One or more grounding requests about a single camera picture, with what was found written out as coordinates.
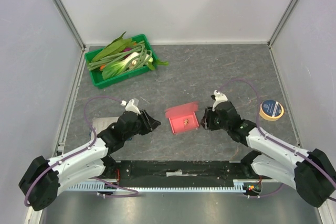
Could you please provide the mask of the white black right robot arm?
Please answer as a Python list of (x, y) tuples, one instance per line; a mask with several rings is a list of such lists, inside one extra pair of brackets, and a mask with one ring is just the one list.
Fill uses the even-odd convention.
[(231, 102), (208, 106), (201, 125), (211, 131), (224, 130), (233, 141), (253, 149), (240, 166), (245, 178), (275, 179), (317, 208), (335, 192), (335, 169), (323, 151), (295, 147), (268, 134), (255, 122), (242, 119)]

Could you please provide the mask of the pink paper box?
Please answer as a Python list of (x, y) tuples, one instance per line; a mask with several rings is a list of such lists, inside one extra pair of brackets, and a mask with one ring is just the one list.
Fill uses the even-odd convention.
[[(165, 117), (169, 120), (172, 133), (179, 134), (198, 129), (200, 125), (196, 116), (196, 111), (198, 111), (198, 102), (191, 102), (166, 109)], [(183, 123), (185, 119), (190, 120), (190, 124), (187, 126), (184, 126)]]

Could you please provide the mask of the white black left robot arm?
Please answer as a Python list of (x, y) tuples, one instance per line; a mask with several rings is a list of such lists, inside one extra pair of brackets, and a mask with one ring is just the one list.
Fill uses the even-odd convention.
[(77, 183), (99, 176), (111, 178), (115, 161), (110, 155), (135, 135), (149, 134), (160, 125), (146, 110), (125, 111), (88, 143), (50, 159), (34, 158), (18, 184), (25, 195), (24, 205), (40, 211)]

